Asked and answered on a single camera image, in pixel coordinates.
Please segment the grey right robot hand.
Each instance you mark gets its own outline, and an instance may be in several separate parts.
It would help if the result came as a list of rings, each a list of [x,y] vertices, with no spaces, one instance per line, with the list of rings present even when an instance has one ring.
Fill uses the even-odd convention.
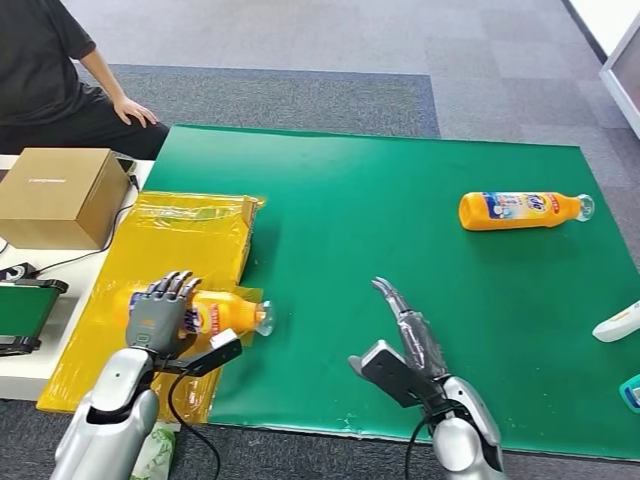
[[[374,277],[371,284],[393,313],[410,368],[424,379],[438,381],[449,375],[439,343],[420,312],[410,307],[402,294],[384,278]]]

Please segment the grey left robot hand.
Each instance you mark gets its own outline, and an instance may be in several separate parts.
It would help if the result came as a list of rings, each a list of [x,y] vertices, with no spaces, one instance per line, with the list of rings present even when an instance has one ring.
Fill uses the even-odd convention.
[[[130,311],[126,345],[159,358],[175,359],[186,352],[196,335],[185,330],[184,320],[201,282],[191,271],[173,271],[149,284]]]

